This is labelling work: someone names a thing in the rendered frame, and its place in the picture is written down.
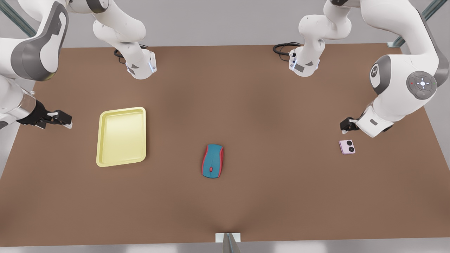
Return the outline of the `teal and red computer mouse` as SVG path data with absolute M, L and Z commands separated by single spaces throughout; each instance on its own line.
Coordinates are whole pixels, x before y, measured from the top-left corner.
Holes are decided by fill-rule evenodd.
M 224 148 L 218 144 L 208 144 L 201 163 L 201 174 L 215 179 L 220 177 L 223 168 Z

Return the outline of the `yellow rectangular tray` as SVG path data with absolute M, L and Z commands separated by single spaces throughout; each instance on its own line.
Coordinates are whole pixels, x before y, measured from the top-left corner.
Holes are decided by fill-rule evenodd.
M 96 163 L 109 167 L 142 162 L 147 153 L 146 111 L 108 110 L 99 117 Z

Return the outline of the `silver frame post with foot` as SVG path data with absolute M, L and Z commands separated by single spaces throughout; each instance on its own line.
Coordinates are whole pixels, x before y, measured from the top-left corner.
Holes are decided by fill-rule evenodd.
M 241 242 L 241 233 L 216 233 L 216 243 L 222 243 L 221 253 L 241 253 L 238 244 Z

